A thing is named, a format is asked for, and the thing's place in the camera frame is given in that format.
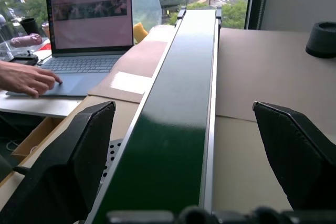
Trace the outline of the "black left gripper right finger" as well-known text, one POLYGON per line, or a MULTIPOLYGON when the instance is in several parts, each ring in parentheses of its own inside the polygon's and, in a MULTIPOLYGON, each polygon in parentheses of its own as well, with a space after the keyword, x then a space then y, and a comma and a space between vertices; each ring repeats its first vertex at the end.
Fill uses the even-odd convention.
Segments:
POLYGON ((335 144, 307 116, 255 102, 269 165, 293 210, 335 209, 335 144))

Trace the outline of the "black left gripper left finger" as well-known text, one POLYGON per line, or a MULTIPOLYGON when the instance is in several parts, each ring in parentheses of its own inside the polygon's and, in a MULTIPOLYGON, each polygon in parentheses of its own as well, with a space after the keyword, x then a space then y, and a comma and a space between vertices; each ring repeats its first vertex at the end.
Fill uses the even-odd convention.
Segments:
POLYGON ((92 210, 107 161, 115 103, 85 108, 25 172, 1 223, 75 223, 92 210))

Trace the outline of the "person's bare hand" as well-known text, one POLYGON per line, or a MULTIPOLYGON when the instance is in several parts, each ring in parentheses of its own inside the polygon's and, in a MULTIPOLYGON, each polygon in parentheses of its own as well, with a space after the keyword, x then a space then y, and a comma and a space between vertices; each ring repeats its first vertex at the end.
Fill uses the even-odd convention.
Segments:
POLYGON ((1 90, 38 98, 62 80, 53 72, 18 63, 1 61, 1 90))

